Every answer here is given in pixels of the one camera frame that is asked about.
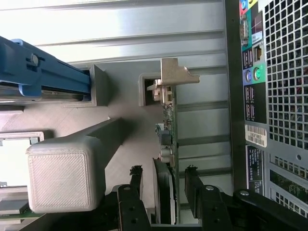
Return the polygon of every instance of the screw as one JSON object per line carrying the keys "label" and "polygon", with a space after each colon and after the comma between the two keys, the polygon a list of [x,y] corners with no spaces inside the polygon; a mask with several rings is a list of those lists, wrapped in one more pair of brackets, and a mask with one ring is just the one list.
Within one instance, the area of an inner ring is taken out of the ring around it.
{"label": "screw", "polygon": [[213,188],[212,186],[209,186],[209,185],[208,185],[208,186],[206,186],[206,187],[205,187],[205,189],[206,189],[206,190],[209,190],[209,191],[214,190],[214,188]]}
{"label": "screw", "polygon": [[39,58],[35,54],[31,55],[31,62],[34,63],[35,66],[39,65],[39,60],[38,59]]}
{"label": "screw", "polygon": [[247,192],[247,191],[240,191],[240,195],[242,195],[242,196],[249,196],[249,192]]}

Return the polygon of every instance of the ethernet port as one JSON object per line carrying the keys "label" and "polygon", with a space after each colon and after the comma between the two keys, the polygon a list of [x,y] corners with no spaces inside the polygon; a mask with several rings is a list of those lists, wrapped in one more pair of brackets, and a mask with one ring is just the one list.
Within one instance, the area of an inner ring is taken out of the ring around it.
{"label": "ethernet port", "polygon": [[253,48],[254,53],[254,62],[260,61],[262,56],[262,48],[260,48],[260,45]]}

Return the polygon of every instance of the blue drive bracket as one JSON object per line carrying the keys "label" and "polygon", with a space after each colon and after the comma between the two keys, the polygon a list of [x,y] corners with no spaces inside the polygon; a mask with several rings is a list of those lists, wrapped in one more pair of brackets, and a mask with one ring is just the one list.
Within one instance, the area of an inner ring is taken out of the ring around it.
{"label": "blue drive bracket", "polygon": [[42,87],[90,95],[90,77],[79,69],[20,40],[0,37],[0,83],[18,85],[26,97],[40,97]]}

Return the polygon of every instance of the barcode label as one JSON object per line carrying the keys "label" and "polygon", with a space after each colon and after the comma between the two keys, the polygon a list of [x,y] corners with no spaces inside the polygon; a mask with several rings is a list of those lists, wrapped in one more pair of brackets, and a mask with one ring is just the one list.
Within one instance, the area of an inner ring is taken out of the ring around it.
{"label": "barcode label", "polygon": [[251,143],[267,147],[267,133],[264,128],[245,125],[245,138]]}

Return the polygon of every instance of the ventilation grille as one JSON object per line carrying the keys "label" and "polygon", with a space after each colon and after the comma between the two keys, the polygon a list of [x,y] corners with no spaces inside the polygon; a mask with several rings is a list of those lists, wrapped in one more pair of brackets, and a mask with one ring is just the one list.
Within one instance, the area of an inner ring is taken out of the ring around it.
{"label": "ventilation grille", "polygon": [[308,0],[265,8],[270,139],[308,150]]}
{"label": "ventilation grille", "polygon": [[308,180],[308,169],[306,169],[306,168],[295,165],[292,162],[286,161],[286,160],[281,159],[277,156],[275,156],[275,163],[274,164]]}
{"label": "ventilation grille", "polygon": [[287,198],[285,198],[284,196],[282,196],[278,192],[276,193],[276,202],[281,204],[282,206],[294,211],[294,212],[297,212],[298,214],[302,215],[303,217],[308,218],[308,212],[307,211],[300,208],[298,205],[294,204],[293,202],[291,202],[290,200],[288,200]]}

